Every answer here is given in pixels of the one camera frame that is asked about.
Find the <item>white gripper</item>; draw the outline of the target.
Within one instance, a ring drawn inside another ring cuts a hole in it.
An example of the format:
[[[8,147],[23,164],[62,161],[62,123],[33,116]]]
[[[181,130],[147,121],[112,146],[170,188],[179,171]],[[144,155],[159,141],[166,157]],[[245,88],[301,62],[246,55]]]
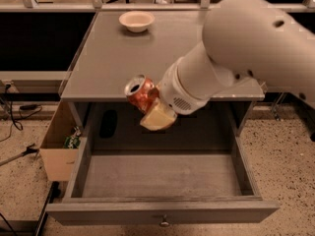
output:
[[[187,92],[180,83],[178,70],[179,61],[176,61],[166,70],[157,84],[160,99],[154,101],[141,119],[140,124],[144,128],[150,131],[166,129],[176,121],[177,114],[190,115],[209,101],[207,98],[196,98]]]

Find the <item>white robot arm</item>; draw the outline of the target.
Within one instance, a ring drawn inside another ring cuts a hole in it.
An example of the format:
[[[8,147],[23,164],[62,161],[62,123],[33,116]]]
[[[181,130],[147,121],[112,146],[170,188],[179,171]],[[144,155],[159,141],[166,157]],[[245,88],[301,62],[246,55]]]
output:
[[[221,0],[205,19],[202,41],[157,84],[158,98],[141,125],[165,129],[245,77],[314,105],[314,33],[265,0]]]

